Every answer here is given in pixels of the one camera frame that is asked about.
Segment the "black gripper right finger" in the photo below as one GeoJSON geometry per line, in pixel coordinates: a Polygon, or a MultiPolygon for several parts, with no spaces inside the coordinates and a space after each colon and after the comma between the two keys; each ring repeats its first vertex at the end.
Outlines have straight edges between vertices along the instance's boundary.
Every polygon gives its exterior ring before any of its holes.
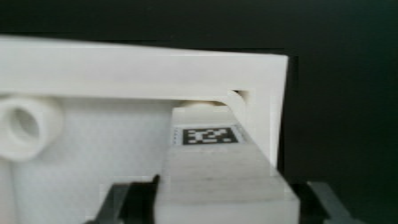
{"type": "Polygon", "coordinates": [[[294,191],[301,199],[299,224],[363,224],[326,182],[296,184],[294,191]]]}

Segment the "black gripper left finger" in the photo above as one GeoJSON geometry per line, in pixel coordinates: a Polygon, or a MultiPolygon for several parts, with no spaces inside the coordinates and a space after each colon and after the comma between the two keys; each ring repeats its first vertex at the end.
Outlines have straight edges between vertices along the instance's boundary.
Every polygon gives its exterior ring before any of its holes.
{"type": "Polygon", "coordinates": [[[113,185],[97,217],[86,224],[155,224],[161,176],[152,181],[113,185]]]}

